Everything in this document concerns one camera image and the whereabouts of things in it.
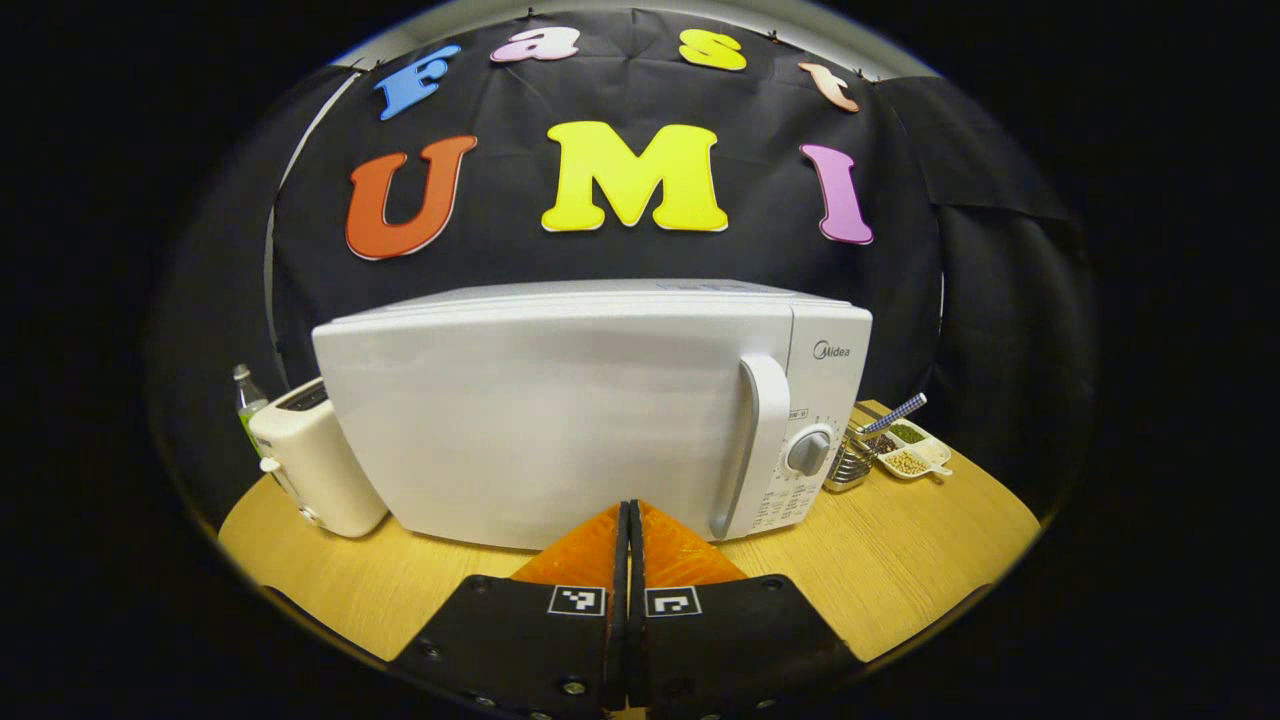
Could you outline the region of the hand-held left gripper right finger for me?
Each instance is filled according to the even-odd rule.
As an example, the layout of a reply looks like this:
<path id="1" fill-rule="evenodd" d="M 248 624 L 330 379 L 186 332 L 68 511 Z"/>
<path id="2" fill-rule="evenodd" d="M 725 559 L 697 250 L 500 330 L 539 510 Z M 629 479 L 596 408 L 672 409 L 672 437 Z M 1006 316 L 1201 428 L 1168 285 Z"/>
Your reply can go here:
<path id="1" fill-rule="evenodd" d="M 628 501 L 628 706 L 649 717 L 796 717 L 861 674 L 786 575 L 659 584 L 658 529 Z"/>

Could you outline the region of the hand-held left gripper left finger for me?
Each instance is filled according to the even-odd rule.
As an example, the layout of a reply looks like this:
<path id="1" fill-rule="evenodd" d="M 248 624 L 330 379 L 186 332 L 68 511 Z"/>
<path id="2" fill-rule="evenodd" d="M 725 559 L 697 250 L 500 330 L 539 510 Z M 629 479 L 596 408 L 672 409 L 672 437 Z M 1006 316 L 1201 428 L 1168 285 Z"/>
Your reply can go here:
<path id="1" fill-rule="evenodd" d="M 617 503 L 511 577 L 466 577 L 390 669 L 507 717 L 625 708 L 630 516 Z"/>

